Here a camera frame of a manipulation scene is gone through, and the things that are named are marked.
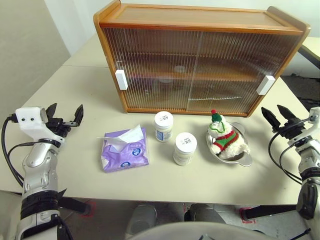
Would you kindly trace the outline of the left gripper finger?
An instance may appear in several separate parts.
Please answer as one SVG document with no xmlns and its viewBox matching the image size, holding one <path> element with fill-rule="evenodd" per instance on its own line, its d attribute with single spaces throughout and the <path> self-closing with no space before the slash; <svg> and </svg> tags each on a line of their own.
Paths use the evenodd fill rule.
<svg viewBox="0 0 320 240">
<path fill-rule="evenodd" d="M 48 118 L 52 118 L 56 112 L 57 108 L 57 103 L 51 104 L 47 109 L 46 109 L 46 115 Z"/>
<path fill-rule="evenodd" d="M 75 111 L 75 114 L 74 114 L 74 127 L 79 127 L 81 122 L 82 122 L 82 119 L 84 117 L 84 107 L 83 105 L 81 104 Z"/>
</svg>

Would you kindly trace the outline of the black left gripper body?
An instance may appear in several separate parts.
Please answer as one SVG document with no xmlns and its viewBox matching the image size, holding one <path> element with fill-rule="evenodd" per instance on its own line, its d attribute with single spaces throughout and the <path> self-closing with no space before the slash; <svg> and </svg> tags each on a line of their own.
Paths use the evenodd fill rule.
<svg viewBox="0 0 320 240">
<path fill-rule="evenodd" d="M 64 121 L 62 118 L 49 118 L 45 124 L 46 127 L 55 135 L 66 138 L 71 128 L 77 127 L 78 123 L 75 121 Z"/>
</svg>

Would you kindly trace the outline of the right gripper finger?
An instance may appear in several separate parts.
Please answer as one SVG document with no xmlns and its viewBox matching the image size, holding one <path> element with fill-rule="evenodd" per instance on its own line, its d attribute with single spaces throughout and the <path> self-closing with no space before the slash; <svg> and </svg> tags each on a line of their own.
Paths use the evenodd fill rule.
<svg viewBox="0 0 320 240">
<path fill-rule="evenodd" d="M 263 117 L 267 120 L 267 122 L 272 127 L 272 132 L 276 133 L 280 130 L 280 122 L 277 120 L 276 116 L 267 108 L 261 107 L 261 112 Z"/>
<path fill-rule="evenodd" d="M 287 107 L 278 104 L 277 108 L 288 123 L 293 123 L 297 119 L 297 117 Z"/>
</svg>

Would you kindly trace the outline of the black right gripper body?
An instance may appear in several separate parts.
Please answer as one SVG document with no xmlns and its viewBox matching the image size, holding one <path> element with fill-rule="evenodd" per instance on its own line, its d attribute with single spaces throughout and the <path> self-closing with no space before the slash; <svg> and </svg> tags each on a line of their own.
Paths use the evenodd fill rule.
<svg viewBox="0 0 320 240">
<path fill-rule="evenodd" d="M 277 122 L 277 132 L 284 138 L 291 140 L 302 133 L 302 130 L 305 129 L 304 122 L 307 122 L 307 119 L 288 119 L 283 126 L 280 126 L 281 123 Z"/>
</svg>

